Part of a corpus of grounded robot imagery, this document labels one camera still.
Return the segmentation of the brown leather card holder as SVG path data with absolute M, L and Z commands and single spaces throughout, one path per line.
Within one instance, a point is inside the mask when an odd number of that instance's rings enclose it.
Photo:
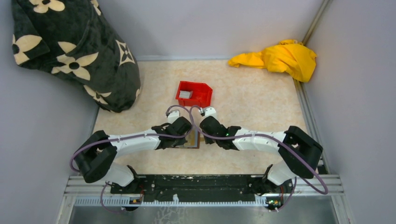
M 199 149 L 200 143 L 205 142 L 204 136 L 199 131 L 193 129 L 186 137 L 186 142 L 180 146 L 181 148 Z

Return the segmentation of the red plastic bin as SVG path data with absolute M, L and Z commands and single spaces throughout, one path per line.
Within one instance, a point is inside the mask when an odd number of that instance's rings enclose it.
M 181 92 L 189 92 L 189 98 L 180 96 Z M 175 99 L 179 105 L 209 107 L 212 101 L 213 89 L 206 83 L 180 81 Z

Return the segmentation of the grey cards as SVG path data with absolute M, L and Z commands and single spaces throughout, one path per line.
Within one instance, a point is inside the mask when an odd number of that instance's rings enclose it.
M 193 95 L 193 91 L 180 91 L 179 98 L 190 99 Z

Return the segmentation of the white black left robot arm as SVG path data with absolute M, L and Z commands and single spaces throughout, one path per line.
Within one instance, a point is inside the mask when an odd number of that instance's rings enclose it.
M 192 124 L 178 111 L 175 113 L 166 123 L 139 133 L 108 135 L 103 130 L 97 131 L 74 153 L 71 164 L 76 164 L 86 183 L 103 180 L 134 193 L 140 187 L 137 173 L 130 165 L 122 166 L 115 159 L 186 143 Z

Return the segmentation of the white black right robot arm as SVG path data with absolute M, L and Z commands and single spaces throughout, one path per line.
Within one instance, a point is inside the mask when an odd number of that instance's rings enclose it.
M 256 150 L 276 154 L 281 161 L 271 165 L 263 179 L 268 192 L 276 192 L 286 180 L 315 176 L 323 147 L 297 126 L 283 132 L 259 132 L 240 126 L 225 127 L 217 120 L 213 107 L 199 110 L 203 120 L 199 127 L 207 144 L 216 143 L 225 150 Z

